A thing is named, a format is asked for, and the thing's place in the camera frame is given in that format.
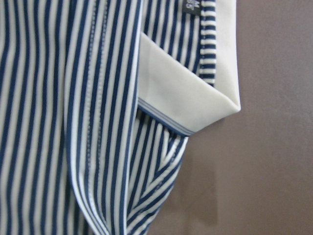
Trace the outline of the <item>navy white striped polo shirt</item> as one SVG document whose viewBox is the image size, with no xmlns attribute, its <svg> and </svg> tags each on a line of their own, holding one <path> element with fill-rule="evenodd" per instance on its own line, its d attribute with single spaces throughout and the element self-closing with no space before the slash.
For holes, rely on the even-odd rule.
<svg viewBox="0 0 313 235">
<path fill-rule="evenodd" d="M 236 52 L 234 0 L 1 1 L 1 234 L 146 234 Z"/>
</svg>

